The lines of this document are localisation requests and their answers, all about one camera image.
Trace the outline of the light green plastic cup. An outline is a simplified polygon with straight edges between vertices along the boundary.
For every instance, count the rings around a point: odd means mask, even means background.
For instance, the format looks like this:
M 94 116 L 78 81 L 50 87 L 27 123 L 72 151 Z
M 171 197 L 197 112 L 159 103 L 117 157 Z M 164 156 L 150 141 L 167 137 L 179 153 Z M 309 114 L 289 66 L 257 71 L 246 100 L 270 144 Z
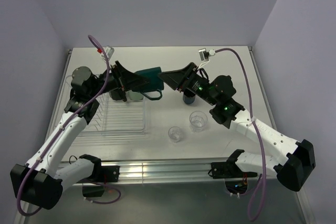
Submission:
M 141 93 L 134 91 L 129 91 L 128 96 L 131 101 L 142 101 L 144 98 L 144 96 Z

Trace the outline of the black mug cream interior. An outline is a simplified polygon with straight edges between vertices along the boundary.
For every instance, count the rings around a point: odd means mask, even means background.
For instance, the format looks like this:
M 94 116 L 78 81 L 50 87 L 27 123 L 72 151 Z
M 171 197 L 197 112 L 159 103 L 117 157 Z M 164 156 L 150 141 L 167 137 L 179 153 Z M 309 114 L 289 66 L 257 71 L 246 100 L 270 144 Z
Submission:
M 126 92 L 123 90 L 112 90 L 109 92 L 109 96 L 114 101 L 127 102 Z

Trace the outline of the dark green mug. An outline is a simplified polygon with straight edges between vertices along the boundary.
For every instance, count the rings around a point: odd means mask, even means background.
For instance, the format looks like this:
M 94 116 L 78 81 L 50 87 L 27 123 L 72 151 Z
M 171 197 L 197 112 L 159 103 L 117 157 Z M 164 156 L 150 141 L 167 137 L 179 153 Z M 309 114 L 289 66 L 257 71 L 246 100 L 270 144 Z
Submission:
M 135 72 L 136 74 L 145 77 L 149 80 L 149 83 L 147 83 L 145 86 L 143 86 L 138 93 L 142 94 L 144 97 L 151 101 L 157 101 L 160 100 L 163 95 L 162 91 L 164 90 L 164 83 L 163 81 L 158 77 L 158 74 L 161 73 L 162 70 L 160 67 L 154 67 L 154 68 L 148 68 L 143 69 Z M 147 95 L 147 93 L 151 92 L 158 92 L 158 97 L 151 97 Z

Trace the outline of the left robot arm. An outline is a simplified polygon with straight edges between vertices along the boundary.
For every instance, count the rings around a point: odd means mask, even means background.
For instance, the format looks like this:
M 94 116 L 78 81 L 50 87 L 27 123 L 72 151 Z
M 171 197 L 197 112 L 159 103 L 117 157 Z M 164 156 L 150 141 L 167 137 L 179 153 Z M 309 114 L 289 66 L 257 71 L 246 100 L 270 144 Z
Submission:
M 24 165 L 16 164 L 10 172 L 17 210 L 22 216 L 30 217 L 41 209 L 55 207 L 63 192 L 77 182 L 98 183 L 102 176 L 101 159 L 83 154 L 59 169 L 62 158 L 93 119 L 100 95 L 114 92 L 119 100 L 126 101 L 127 91 L 144 92 L 150 82 L 149 77 L 127 70 L 118 61 L 98 76 L 88 67 L 73 71 L 70 99 L 58 126 L 33 157 Z

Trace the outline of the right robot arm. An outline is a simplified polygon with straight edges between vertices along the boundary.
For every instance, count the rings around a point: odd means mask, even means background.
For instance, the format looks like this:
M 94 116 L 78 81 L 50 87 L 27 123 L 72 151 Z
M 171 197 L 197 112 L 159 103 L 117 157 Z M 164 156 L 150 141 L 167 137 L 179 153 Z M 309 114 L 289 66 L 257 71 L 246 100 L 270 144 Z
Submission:
M 262 143 L 270 154 L 264 160 L 271 162 L 271 175 L 289 190 L 302 188 L 316 166 L 312 143 L 287 137 L 253 117 L 233 99 L 236 89 L 230 76 L 220 75 L 208 81 L 197 74 L 197 66 L 191 62 L 183 69 L 159 73 L 158 78 L 171 89 L 188 90 L 212 105 L 210 114 L 218 124 Z

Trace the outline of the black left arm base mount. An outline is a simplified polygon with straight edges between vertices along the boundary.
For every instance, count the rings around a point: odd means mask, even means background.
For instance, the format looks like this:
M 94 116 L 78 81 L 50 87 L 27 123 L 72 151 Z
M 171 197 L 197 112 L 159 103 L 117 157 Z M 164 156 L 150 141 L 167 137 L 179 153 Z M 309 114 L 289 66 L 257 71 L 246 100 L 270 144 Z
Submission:
M 97 198 L 103 196 L 106 187 L 97 185 L 97 183 L 102 183 L 104 185 L 107 183 L 115 183 L 119 179 L 119 172 L 120 166 L 118 165 L 101 166 L 97 176 L 89 177 L 81 181 L 90 184 L 90 186 L 82 186 L 82 195 L 86 198 Z

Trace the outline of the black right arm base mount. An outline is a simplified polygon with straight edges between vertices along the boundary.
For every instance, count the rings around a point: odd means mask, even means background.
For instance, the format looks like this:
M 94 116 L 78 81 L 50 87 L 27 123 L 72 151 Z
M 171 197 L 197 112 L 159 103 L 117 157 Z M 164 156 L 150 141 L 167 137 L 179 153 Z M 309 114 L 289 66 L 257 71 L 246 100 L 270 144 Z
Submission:
M 232 162 L 212 162 L 208 171 L 208 176 L 213 179 L 234 179 L 234 178 L 255 178 L 256 172 L 243 172 L 235 163 Z

